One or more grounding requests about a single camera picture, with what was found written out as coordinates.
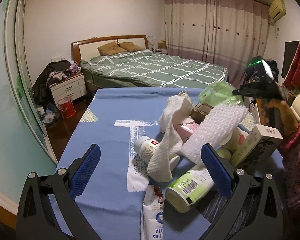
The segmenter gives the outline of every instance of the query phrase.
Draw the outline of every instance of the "blue tablecloth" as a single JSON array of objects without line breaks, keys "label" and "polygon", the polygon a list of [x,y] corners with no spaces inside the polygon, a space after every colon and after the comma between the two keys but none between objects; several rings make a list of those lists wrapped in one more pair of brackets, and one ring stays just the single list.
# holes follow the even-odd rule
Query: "blue tablecloth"
[{"label": "blue tablecloth", "polygon": [[[133,154],[131,134],[158,138],[157,120],[166,106],[168,97],[181,92],[177,88],[113,88],[98,90],[89,109],[96,117],[90,122],[80,122],[75,129],[59,162],[58,169],[67,168],[74,159],[82,157],[92,143],[101,148],[101,160],[83,194],[76,198],[82,213],[103,240],[140,239],[140,212],[145,192],[128,191],[128,163]],[[188,89],[194,103],[198,102],[201,89]],[[126,124],[134,121],[145,126],[138,129]],[[267,172],[280,173],[282,158],[278,152],[271,157]],[[183,158],[174,170],[174,179],[194,164]],[[55,199],[51,204],[61,229],[71,234],[58,209]],[[197,240],[210,223],[197,210],[180,214],[165,203],[164,239]]]}]

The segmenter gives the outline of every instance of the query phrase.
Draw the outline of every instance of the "white pouch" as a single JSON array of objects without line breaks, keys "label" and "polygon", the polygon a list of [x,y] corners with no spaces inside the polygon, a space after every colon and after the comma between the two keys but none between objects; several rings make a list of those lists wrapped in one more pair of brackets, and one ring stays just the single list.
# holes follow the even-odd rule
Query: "white pouch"
[{"label": "white pouch", "polygon": [[155,185],[148,185],[142,203],[140,239],[163,239],[163,195]]}]

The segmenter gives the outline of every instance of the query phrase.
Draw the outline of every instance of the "curtain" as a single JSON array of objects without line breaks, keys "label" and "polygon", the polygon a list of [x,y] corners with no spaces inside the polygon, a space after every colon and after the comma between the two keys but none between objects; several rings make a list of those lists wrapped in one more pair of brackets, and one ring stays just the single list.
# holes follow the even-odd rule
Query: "curtain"
[{"label": "curtain", "polygon": [[226,67],[238,87],[254,56],[263,56],[269,6],[253,0],[164,0],[169,55]]}]

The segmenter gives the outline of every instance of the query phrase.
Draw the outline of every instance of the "red bucket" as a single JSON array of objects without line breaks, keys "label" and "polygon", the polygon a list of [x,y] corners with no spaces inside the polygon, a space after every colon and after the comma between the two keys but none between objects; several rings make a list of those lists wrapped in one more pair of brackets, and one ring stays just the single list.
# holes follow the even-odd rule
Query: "red bucket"
[{"label": "red bucket", "polygon": [[69,97],[59,100],[58,109],[61,112],[62,119],[71,118],[75,115],[75,109],[72,103],[72,99]]}]

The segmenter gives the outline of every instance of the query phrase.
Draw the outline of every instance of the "person's hand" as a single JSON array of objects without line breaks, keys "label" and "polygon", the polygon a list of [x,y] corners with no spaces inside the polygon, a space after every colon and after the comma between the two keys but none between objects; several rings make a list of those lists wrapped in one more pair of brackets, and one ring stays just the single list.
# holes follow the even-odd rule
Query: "person's hand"
[{"label": "person's hand", "polygon": [[285,137],[292,135],[295,131],[297,131],[299,125],[298,121],[286,101],[273,98],[264,106],[267,108],[277,108],[280,111]]}]

